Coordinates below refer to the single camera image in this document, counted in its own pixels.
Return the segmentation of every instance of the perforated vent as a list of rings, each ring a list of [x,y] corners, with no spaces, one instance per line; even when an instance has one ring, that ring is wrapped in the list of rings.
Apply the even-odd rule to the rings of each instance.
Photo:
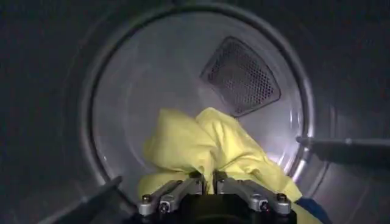
[[[280,98],[280,89],[263,59],[233,37],[221,43],[201,77],[221,95],[235,117]]]

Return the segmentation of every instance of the blue fabric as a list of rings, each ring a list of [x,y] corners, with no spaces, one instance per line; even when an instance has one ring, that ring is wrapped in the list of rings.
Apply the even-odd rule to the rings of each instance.
[[[296,204],[306,209],[308,212],[310,212],[310,214],[320,220],[323,224],[332,224],[325,210],[313,199],[300,198],[298,201],[296,201]]]

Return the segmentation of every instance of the yellow cloth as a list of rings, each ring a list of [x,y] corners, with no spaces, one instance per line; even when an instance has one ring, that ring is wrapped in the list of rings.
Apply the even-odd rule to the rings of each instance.
[[[302,196],[239,122],[214,108],[203,110],[195,119],[177,110],[161,110],[155,134],[145,144],[144,157],[160,171],[140,181],[140,196],[153,193],[169,180],[185,180],[195,170],[205,177],[209,194],[213,193],[213,171],[221,170],[236,180],[252,180],[282,192],[291,201]],[[299,223],[320,223],[300,206],[293,204],[292,208]]]

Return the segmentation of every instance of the screw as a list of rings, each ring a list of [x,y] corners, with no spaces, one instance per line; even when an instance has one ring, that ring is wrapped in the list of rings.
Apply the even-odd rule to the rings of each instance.
[[[260,209],[262,211],[267,211],[268,210],[268,203],[267,202],[263,202],[261,205],[260,205]]]
[[[150,194],[142,195],[142,203],[147,204],[152,201],[152,196]]]
[[[287,196],[282,193],[276,194],[276,199],[280,202],[286,202],[287,201]]]
[[[169,211],[169,205],[167,203],[162,203],[160,204],[159,209],[161,214],[166,214]]]

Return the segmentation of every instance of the metal linkage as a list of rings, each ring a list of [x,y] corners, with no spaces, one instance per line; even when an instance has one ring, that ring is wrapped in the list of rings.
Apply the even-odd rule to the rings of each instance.
[[[236,194],[254,211],[268,211],[271,207],[280,215],[291,212],[291,201],[285,194],[274,194],[259,184],[246,180],[236,181],[223,172],[214,173],[215,194]]]
[[[137,204],[138,213],[140,213],[143,216],[153,214],[157,209],[161,196],[171,191],[173,188],[178,186],[181,182],[182,181],[176,181],[176,180],[169,181],[153,194],[143,195],[142,200]]]
[[[170,213],[179,208],[180,202],[188,194],[201,195],[204,192],[202,176],[191,177],[178,185],[171,192],[164,194],[160,199],[159,211],[162,214]]]

